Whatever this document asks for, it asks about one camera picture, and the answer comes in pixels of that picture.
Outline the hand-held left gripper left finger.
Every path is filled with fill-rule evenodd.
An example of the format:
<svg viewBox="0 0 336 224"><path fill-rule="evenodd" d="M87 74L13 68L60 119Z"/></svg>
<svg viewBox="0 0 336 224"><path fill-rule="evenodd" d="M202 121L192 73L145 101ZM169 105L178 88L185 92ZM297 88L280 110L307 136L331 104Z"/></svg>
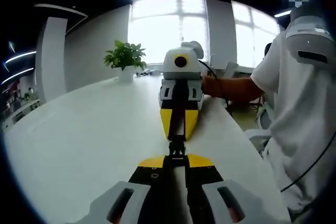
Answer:
<svg viewBox="0 0 336 224"><path fill-rule="evenodd" d="M174 168L185 155L141 161L128 181L119 181L90 206L89 223L185 223Z"/></svg>

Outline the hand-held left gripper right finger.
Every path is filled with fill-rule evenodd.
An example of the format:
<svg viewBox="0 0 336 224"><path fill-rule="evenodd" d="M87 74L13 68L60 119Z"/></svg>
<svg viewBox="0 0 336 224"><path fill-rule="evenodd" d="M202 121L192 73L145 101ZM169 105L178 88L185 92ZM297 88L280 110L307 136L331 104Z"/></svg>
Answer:
<svg viewBox="0 0 336 224"><path fill-rule="evenodd" d="M186 156L186 188L194 223L288 223L270 215L258 196L223 179L209 158Z"/></svg>

